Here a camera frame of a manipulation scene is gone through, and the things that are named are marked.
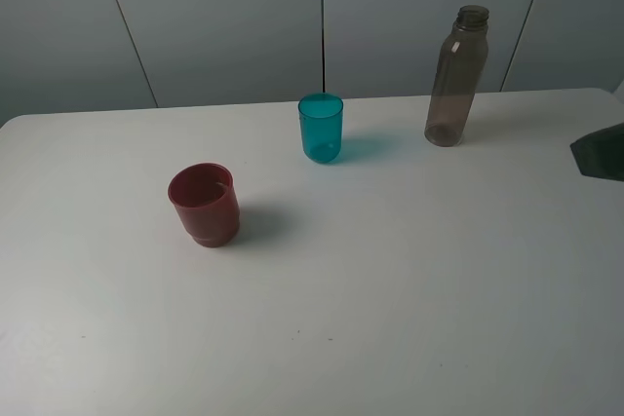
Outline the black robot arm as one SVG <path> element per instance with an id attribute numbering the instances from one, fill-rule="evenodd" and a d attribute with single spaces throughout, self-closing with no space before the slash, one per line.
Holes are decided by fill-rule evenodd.
<path id="1" fill-rule="evenodd" d="M 570 144 L 581 174 L 589 177 L 624 180 L 624 124 L 591 132 Z"/>

